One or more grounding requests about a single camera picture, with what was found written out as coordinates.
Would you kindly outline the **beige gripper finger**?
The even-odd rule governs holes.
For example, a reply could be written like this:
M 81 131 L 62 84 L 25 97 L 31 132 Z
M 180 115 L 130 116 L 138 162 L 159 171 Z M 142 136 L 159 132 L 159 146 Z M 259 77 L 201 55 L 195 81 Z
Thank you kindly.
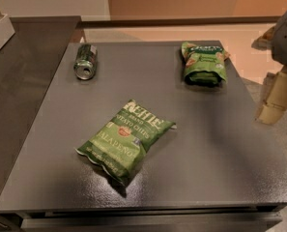
M 273 26 L 267 30 L 262 36 L 260 36 L 256 41 L 255 45 L 259 48 L 270 48 L 272 46 L 273 34 L 275 27 Z
M 280 72 L 268 72 L 261 89 L 255 118 L 258 122 L 273 125 L 287 110 L 287 66 Z

